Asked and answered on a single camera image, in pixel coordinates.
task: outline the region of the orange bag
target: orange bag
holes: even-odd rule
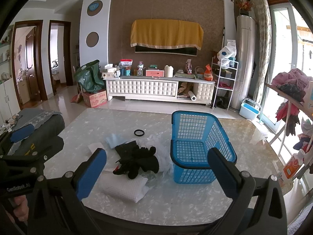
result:
[[[204,79],[207,81],[213,81],[213,73],[210,64],[206,66],[207,70],[204,73]]]

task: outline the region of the black glove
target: black glove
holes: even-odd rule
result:
[[[155,147],[151,147],[149,150],[146,147],[139,148],[136,141],[132,141],[116,146],[115,150],[121,157],[117,161],[121,166],[113,171],[113,174],[122,175],[128,172],[128,177],[134,179],[137,177],[140,168],[144,172],[151,170],[158,173],[159,162],[154,156],[156,153]]]

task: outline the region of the sliding glass door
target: sliding glass door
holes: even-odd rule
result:
[[[272,54],[268,82],[280,72],[289,72],[297,65],[297,32],[293,8],[290,3],[270,6],[272,19]],[[274,131],[282,127],[276,121],[276,111],[284,98],[267,88],[262,120]]]
[[[307,76],[313,76],[313,34],[298,11],[290,4],[270,6],[272,19],[272,54],[268,69],[267,82],[280,72],[289,72],[293,68],[302,70]],[[265,89],[262,105],[262,120],[277,133],[284,126],[283,121],[276,120],[276,112],[282,102],[286,101],[274,90]],[[300,111],[299,120],[308,117]],[[295,133],[302,133],[299,124]],[[293,146],[299,141],[297,136],[286,137],[284,146],[279,153],[283,134],[272,143],[272,147],[283,162],[287,162],[297,151]]]

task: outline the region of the screw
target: screw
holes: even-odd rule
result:
[[[242,175],[243,177],[245,177],[245,178],[250,177],[250,173],[247,172],[246,170],[242,171],[242,172],[241,172],[241,175]]]
[[[30,169],[30,173],[35,173],[36,171],[37,171],[36,167],[32,167],[32,168]]]
[[[39,176],[39,177],[37,178],[37,180],[38,180],[39,182],[41,182],[43,179],[44,179],[44,176],[43,176],[43,175],[41,175],[41,176]]]
[[[271,175],[271,180],[277,181],[277,177],[275,175]]]
[[[72,172],[72,171],[68,171],[65,173],[66,178],[71,178],[71,177],[73,177],[73,175],[74,175],[74,172]]]

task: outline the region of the yellow cloth cover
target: yellow cloth cover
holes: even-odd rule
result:
[[[138,19],[133,22],[130,46],[148,48],[197,48],[201,50],[203,29],[198,23],[172,19]]]

